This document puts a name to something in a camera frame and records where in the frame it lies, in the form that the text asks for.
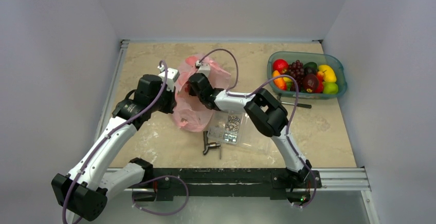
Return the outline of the clear plastic screw box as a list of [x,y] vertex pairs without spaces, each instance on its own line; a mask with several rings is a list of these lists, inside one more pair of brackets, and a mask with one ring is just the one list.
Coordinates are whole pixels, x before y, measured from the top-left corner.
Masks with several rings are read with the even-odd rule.
[[266,155],[271,140],[263,136],[254,126],[248,114],[217,111],[207,127],[207,138],[228,144],[246,153]]

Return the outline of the dark purple plum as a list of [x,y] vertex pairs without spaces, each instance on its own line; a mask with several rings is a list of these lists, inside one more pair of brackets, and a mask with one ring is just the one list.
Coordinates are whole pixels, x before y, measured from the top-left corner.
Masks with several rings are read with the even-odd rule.
[[302,81],[303,90],[308,93],[315,93],[318,84],[319,82],[315,74],[307,74]]

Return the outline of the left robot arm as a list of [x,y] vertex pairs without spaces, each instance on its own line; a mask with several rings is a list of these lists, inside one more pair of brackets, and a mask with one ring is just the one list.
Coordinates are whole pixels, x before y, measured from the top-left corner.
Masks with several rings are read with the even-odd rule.
[[109,119],[104,132],[87,154],[66,175],[56,174],[51,182],[57,202],[62,206],[62,221],[72,213],[79,219],[95,220],[107,202],[131,185],[142,188],[153,182],[153,166],[133,159],[119,173],[106,176],[106,170],[126,142],[160,111],[171,114],[176,105],[176,70],[159,75],[145,74],[137,88],[128,92]]

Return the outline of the teal plastic tub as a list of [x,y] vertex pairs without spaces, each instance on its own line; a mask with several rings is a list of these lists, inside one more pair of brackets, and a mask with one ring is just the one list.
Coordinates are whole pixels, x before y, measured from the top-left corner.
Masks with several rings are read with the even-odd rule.
[[343,96],[348,89],[344,67],[338,59],[328,54],[279,51],[273,53],[267,63],[267,77],[280,74],[292,76],[270,83],[274,92],[283,97],[305,99],[333,99]]

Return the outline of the green lime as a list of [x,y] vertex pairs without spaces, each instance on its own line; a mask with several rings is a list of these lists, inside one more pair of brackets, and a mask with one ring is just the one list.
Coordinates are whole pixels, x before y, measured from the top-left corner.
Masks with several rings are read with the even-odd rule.
[[323,82],[323,94],[335,95],[339,92],[339,87],[334,82]]

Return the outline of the black metal tool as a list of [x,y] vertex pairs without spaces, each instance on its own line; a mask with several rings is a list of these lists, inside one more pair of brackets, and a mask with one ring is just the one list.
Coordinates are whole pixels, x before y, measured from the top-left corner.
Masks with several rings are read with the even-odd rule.
[[222,148],[221,144],[217,142],[209,142],[208,138],[208,132],[205,130],[203,131],[203,144],[204,144],[204,150],[203,155],[207,155],[210,150],[218,150],[219,151],[219,159],[222,159]]

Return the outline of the orange red fruit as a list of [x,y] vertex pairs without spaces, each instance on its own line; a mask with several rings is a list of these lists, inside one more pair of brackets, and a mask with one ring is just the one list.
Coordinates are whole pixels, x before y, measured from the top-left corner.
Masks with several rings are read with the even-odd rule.
[[[279,76],[280,75],[280,73],[277,71],[277,70],[274,70],[273,72],[272,72],[272,77],[274,78],[274,77],[277,77],[277,76]],[[284,80],[284,78],[283,77],[280,77],[280,78],[276,78],[276,79],[274,79],[274,84],[280,89],[280,90],[287,90],[287,83],[286,83],[286,81]]]

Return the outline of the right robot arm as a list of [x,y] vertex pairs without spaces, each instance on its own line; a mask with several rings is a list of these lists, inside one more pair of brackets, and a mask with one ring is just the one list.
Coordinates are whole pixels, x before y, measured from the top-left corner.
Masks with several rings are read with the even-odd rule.
[[188,80],[190,94],[197,96],[208,109],[246,113],[256,129],[271,138],[284,159],[289,171],[289,181],[302,186],[309,178],[316,180],[310,162],[300,152],[290,133],[290,124],[295,114],[288,117],[287,109],[266,89],[259,87],[252,93],[238,93],[213,88],[203,73],[195,73]]

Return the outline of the red apple in tub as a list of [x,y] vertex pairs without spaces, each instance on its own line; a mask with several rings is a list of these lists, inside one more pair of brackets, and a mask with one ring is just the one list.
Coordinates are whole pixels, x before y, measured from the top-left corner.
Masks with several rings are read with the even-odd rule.
[[323,77],[324,77],[324,75],[323,75],[322,72],[319,71],[319,72],[317,72],[316,77],[318,79],[319,84],[318,84],[318,87],[315,90],[315,93],[320,94],[320,93],[323,93],[323,90],[324,90],[324,84],[323,84]]

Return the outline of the dark green avocado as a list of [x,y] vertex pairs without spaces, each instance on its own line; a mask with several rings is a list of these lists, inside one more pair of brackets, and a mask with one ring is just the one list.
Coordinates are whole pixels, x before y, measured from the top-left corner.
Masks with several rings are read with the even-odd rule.
[[304,74],[316,74],[318,72],[318,65],[315,62],[308,62],[303,65]]

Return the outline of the red apple from bag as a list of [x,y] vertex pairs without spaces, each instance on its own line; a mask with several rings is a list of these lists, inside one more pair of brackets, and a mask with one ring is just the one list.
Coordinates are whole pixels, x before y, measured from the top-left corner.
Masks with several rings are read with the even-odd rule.
[[272,64],[273,71],[277,71],[279,74],[285,74],[289,68],[289,64],[284,59],[277,59]]

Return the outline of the purple grapes bunch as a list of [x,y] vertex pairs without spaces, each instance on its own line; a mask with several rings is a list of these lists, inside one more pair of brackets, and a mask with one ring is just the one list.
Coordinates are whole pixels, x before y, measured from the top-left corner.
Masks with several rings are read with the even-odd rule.
[[[288,69],[287,69],[285,74],[294,78],[297,82],[298,89],[299,90],[302,89],[302,82],[303,82],[303,79],[305,77],[305,74],[304,74],[303,64],[300,60],[296,60],[295,62],[292,62],[291,64],[289,64]],[[289,90],[289,91],[296,90],[293,80],[291,80],[288,77],[284,78],[284,80],[286,82],[287,90]]]

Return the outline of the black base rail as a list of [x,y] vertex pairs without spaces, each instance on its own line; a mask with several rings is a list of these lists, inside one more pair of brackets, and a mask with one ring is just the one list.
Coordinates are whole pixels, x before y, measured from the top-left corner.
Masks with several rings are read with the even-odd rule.
[[171,201],[175,196],[190,197],[266,197],[306,203],[322,188],[318,171],[303,171],[299,177],[286,168],[155,168],[145,179],[156,182],[135,184],[135,192],[151,194],[151,200]]

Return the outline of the pink plastic bag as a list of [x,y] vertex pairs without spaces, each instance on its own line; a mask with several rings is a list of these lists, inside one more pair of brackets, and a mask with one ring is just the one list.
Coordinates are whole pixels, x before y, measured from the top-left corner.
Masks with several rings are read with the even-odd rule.
[[[177,127],[189,132],[203,131],[214,114],[214,111],[207,109],[198,97],[188,93],[188,79],[196,72],[195,62],[201,57],[201,54],[192,55],[182,61],[177,69],[180,76],[175,83],[176,107],[173,109],[172,119]],[[212,87],[228,88],[231,74],[210,57],[206,57],[203,62],[210,65],[211,72],[208,79]]]

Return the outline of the aluminium frame rail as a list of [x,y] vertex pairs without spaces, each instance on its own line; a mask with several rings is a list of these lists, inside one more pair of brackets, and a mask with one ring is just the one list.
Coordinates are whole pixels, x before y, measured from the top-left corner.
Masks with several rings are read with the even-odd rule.
[[[201,54],[202,57],[198,61],[202,62],[206,57],[210,57],[225,71],[231,74],[229,87],[226,89],[221,88],[226,91],[249,94],[259,87],[268,90],[268,85],[272,81],[272,78],[269,79],[267,77],[268,57],[273,50],[268,44],[129,43],[129,48],[140,48],[141,54],[136,54],[133,58],[127,58],[124,65],[131,66],[133,70],[143,72],[143,75],[159,75],[159,69],[157,67],[161,65],[165,68],[178,69],[179,65],[186,58],[192,55]],[[137,77],[131,90],[137,88],[138,81],[142,76]],[[122,101],[127,94],[123,95],[120,101]],[[294,108],[297,109],[296,106],[285,108],[287,109],[288,117],[291,116]],[[290,124],[290,133],[296,142],[298,149],[310,162],[312,171],[319,172],[322,181],[322,188],[315,190],[314,193],[311,194],[310,200],[306,203],[296,203],[283,200],[286,204],[298,210],[305,209],[315,204],[318,200],[317,195],[319,193],[328,191],[362,192],[369,189],[367,176],[362,168],[316,169],[312,166],[311,159],[309,159],[299,147],[297,141],[299,134],[298,128],[300,124],[317,125],[317,123],[318,121],[310,116],[297,117],[294,114]],[[230,166],[224,166],[221,161],[218,161],[213,157],[204,156],[202,152],[203,147],[203,131],[189,132],[181,129],[174,124],[172,114],[164,114],[160,111],[156,111],[151,114],[150,119],[146,121],[121,148],[109,165],[105,174],[106,176],[112,176],[119,173],[128,163],[136,158],[150,163],[153,166],[152,171],[155,168],[286,168],[284,159],[276,145],[277,155],[280,157],[281,164],[275,167],[258,165],[257,156],[255,154],[242,158],[233,158]],[[137,184],[148,184],[156,181],[157,178],[152,178]],[[147,201],[149,202],[165,202],[151,200],[150,193],[135,192],[130,188],[131,186],[120,193],[130,192],[132,195],[131,204],[136,209],[141,210],[137,198],[140,193],[147,194]]]

